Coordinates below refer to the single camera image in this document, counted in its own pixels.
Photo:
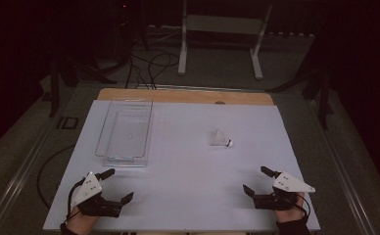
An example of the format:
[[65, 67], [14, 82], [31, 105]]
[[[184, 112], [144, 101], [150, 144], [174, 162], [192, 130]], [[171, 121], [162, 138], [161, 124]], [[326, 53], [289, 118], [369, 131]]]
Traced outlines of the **person's left hand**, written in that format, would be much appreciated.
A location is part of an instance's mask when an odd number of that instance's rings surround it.
[[78, 211], [67, 222], [67, 229], [76, 235], [88, 235], [98, 220], [99, 216], [84, 215]]

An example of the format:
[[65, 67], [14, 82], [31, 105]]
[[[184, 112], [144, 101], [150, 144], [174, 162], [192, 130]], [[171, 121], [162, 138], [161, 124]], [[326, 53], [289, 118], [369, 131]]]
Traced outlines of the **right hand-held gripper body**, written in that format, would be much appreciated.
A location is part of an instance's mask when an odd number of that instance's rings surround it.
[[257, 195], [255, 193], [253, 202], [256, 209], [287, 211], [297, 203], [299, 192], [315, 192], [312, 186], [286, 171], [280, 172], [280, 175], [274, 178], [272, 189], [273, 192], [269, 195]]

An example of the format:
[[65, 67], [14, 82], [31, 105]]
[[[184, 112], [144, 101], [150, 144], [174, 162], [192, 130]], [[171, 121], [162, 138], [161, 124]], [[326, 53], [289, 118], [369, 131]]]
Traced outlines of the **black rectangular floor plate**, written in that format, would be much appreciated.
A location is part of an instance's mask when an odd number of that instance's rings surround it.
[[60, 117], [57, 123], [57, 129], [76, 129], [79, 119], [77, 117]]

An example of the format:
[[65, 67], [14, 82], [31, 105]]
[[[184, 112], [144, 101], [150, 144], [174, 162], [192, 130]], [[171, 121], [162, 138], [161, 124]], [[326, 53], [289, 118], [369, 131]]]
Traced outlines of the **white shuttlecock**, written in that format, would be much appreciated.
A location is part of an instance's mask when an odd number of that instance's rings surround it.
[[211, 136], [210, 144], [212, 146], [224, 146], [231, 148], [234, 143], [233, 141], [228, 138], [223, 132], [221, 132], [219, 129], [217, 129]]

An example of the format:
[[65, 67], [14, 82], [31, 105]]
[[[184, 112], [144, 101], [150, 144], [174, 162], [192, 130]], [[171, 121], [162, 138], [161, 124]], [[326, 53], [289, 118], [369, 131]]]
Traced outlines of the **person's right hand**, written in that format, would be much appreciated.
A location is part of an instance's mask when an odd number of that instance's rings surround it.
[[297, 203], [287, 211], [275, 211], [274, 214], [279, 223], [290, 222], [300, 220], [306, 215], [306, 211], [303, 208], [304, 193], [299, 192], [297, 194]]

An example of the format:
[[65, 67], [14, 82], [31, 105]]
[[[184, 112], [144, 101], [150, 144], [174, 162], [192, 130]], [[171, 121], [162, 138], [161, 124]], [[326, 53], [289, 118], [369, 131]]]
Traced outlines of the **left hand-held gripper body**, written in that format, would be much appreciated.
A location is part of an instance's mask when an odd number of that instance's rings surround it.
[[79, 190], [71, 199], [71, 206], [77, 207], [84, 215], [119, 217], [121, 203], [107, 201], [102, 197], [102, 180], [97, 180], [95, 174], [89, 172], [74, 185]]

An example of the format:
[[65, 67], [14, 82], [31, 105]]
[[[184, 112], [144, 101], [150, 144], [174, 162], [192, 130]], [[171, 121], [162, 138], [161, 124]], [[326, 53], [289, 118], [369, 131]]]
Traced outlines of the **black tripod stand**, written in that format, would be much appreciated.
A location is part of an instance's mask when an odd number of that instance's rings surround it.
[[327, 115], [330, 111], [330, 106], [328, 104], [331, 80], [330, 72], [331, 67], [328, 66], [323, 68], [300, 66], [294, 78], [279, 86], [266, 89], [266, 92], [279, 93], [301, 83], [302, 81], [306, 81], [307, 85], [302, 92], [303, 97], [306, 100], [311, 100], [314, 99], [316, 95], [319, 95], [317, 118], [320, 125], [324, 129], [327, 129]]
[[51, 110], [49, 116], [51, 118], [57, 113], [60, 107], [60, 78], [63, 79], [67, 86], [76, 87], [76, 73], [78, 71], [85, 73], [89, 77], [92, 77], [94, 80], [101, 83], [115, 84], [113, 80], [105, 78], [103, 75], [86, 64], [83, 64], [68, 55], [55, 55], [50, 62]]

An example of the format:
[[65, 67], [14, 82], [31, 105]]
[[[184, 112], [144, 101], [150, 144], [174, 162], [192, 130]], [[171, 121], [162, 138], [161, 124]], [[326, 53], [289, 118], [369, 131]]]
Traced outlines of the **clear plastic container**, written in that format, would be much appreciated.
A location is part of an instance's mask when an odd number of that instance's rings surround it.
[[153, 101], [113, 99], [107, 110], [95, 155], [115, 167], [145, 167], [148, 161]]

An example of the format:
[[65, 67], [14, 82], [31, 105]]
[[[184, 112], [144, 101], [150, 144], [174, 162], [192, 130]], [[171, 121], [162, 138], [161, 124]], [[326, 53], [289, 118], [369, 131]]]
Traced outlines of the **white metal stand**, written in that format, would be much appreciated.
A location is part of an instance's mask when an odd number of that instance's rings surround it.
[[255, 79], [263, 79], [261, 63], [259, 59], [259, 51], [264, 39], [265, 31], [272, 12], [273, 5], [268, 4], [264, 15], [260, 19], [219, 17], [192, 15], [187, 12], [187, 0], [183, 0], [182, 6], [182, 25], [181, 25], [181, 48], [178, 61], [178, 74], [186, 73], [187, 65], [187, 32], [203, 31], [203, 32], [221, 32], [221, 33], [239, 33], [255, 35], [257, 43], [250, 49], [250, 58], [254, 71]]

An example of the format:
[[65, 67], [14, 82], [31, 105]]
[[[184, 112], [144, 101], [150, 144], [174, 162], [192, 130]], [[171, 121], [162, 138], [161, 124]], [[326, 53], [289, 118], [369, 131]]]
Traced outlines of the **metal floor rail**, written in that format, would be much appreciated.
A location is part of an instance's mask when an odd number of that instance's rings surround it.
[[355, 218], [356, 225], [361, 235], [377, 235], [372, 222], [370, 221], [367, 212], [362, 204], [360, 196], [358, 195], [353, 182], [351, 181], [349, 174], [340, 158], [340, 155], [335, 148], [330, 133], [322, 127], [317, 113], [318, 106], [314, 100], [305, 100], [305, 104], [308, 107], [309, 113], [316, 125], [325, 146], [328, 148], [328, 154], [333, 164], [333, 168], [339, 182], [343, 194], [348, 202], [349, 208]]
[[[56, 116], [74, 92], [74, 88], [60, 91]], [[57, 117], [49, 117], [50, 110], [49, 101], [37, 100], [0, 139], [0, 221], [22, 189], [27, 172], [57, 121]]]

